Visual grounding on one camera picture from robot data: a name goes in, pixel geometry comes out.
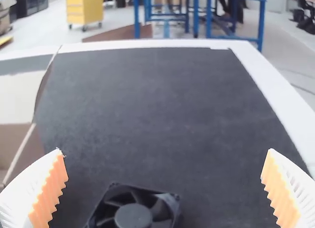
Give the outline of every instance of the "cardboard box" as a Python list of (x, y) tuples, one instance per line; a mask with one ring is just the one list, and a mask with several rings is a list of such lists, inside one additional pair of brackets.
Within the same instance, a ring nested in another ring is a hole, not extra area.
[(34, 113), (52, 69), (0, 75), (0, 192), (45, 155)]
[(10, 27), (10, 7), (16, 4), (16, 0), (0, 1), (0, 34), (5, 33)]

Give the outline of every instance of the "blue metal rack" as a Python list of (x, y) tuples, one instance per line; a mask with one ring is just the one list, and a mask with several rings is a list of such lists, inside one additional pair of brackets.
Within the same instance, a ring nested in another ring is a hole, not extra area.
[[(152, 4), (152, 0), (144, 0), (144, 21), (164, 21), (164, 37), (169, 37), (169, 21), (184, 22), (185, 32), (189, 33), (189, 0), (185, 0), (185, 12), (183, 12), (182, 0), (179, 5), (171, 5), (172, 7), (178, 7), (179, 13), (153, 13), (155, 6), (162, 6), (162, 4)], [(134, 6), (134, 37), (140, 38), (140, 23), (139, 23), (139, 0), (133, 1)], [(198, 37), (199, 32), (199, 20), (198, 20), (198, 7), (199, 0), (193, 0), (193, 36)]]
[[(259, 6), (259, 24), (258, 24), (258, 37), (240, 37), (235, 35), (236, 30), (236, 12), (234, 12), (234, 16), (230, 19), (225, 19), (223, 17), (219, 17), (217, 15), (213, 15), (213, 9), (211, 6), (212, 0), (207, 0), (207, 10), (206, 10), (206, 37), (207, 38), (220, 38), (220, 39), (237, 39), (237, 40), (247, 40), (250, 42), (256, 42), (258, 45), (258, 50), (262, 51), (262, 43), (264, 36), (264, 19), (265, 19), (265, 3), (266, 0), (257, 0), (260, 2)], [(233, 4), (234, 11), (236, 11), (236, 0), (234, 0)], [(212, 22), (217, 23), (220, 28), (225, 32), (226, 35), (213, 35), (212, 34)], [(226, 26), (225, 22), (231, 22), (232, 26), (229, 28)]]
[[(206, 7), (206, 38), (220, 38), (220, 39), (237, 39), (237, 40), (247, 40), (250, 42), (256, 42), (258, 45), (258, 50), (262, 51), (263, 35), (264, 35), (264, 18), (265, 18), (265, 3), (266, 0), (257, 0), (260, 2), (259, 6), (259, 25), (258, 25), (258, 37), (240, 37), (235, 34), (236, 31), (236, 0), (233, 0), (233, 16), (231, 18), (223, 18), (218, 15), (213, 15), (213, 10), (216, 13), (216, 6), (212, 7), (212, 0), (207, 0)], [(134, 0), (134, 20), (135, 20), (135, 38), (140, 38), (140, 23), (139, 23), (139, 0)], [(193, 36), (198, 37), (199, 29), (199, 0), (193, 0), (192, 6), (189, 5), (189, 0), (185, 2), (185, 12), (183, 13), (183, 4), (180, 0), (179, 5), (172, 5), (173, 7), (179, 8), (179, 13), (153, 13), (153, 8), (155, 6), (162, 6), (161, 4), (152, 4), (152, 0), (144, 0), (144, 13), (145, 13), (145, 23), (150, 21), (164, 21), (164, 37), (169, 38), (169, 21), (177, 21), (185, 23), (185, 32), (189, 32), (189, 9), (193, 9)], [(212, 34), (212, 22), (217, 23), (226, 35), (213, 35)], [(232, 24), (231, 27), (226, 26), (226, 22)]]

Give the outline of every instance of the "black object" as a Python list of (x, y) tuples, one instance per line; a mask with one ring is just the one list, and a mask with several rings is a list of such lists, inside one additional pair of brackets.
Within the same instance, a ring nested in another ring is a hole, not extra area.
[(309, 24), (306, 28), (305, 28), (305, 31), (310, 33), (310, 34), (313, 34), (315, 35), (315, 25), (314, 23), (312, 22), (311, 24)]
[(13, 23), (16, 21), (17, 15), (16, 15), (16, 4), (10, 7), (10, 23)]
[(26, 17), (48, 7), (48, 0), (16, 0), (17, 18)]
[(305, 30), (306, 27), (312, 23), (313, 23), (313, 19), (309, 17), (299, 22), (296, 27), (298, 27), (299, 29)]
[(126, 7), (126, 0), (116, 0), (116, 6), (118, 8), (124, 8)]
[(293, 20), (294, 22), (301, 22), (304, 20), (304, 10), (294, 9), (293, 10)]
[(173, 228), (178, 195), (112, 183), (86, 228)]

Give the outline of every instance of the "gray carpet surface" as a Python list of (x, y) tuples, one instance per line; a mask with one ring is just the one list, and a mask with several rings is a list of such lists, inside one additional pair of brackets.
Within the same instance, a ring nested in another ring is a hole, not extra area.
[(182, 196), (182, 228), (276, 228), (260, 172), (271, 147), (306, 166), (231, 50), (59, 54), (36, 113), (69, 182), (50, 222), (83, 227), (111, 182)]
[(0, 75), (45, 70), (52, 56), (42, 55), (0, 61)]

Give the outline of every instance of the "cardboard panel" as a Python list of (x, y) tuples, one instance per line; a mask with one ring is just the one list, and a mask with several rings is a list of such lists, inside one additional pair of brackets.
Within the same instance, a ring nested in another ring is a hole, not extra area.
[(0, 124), (31, 123), (37, 92), (46, 71), (0, 77)]
[(44, 155), (44, 148), (36, 124), (32, 124), (11, 163), (3, 183), (5, 185), (10, 183), (26, 167)]
[(9, 169), (29, 128), (30, 124), (0, 125), (0, 170)]

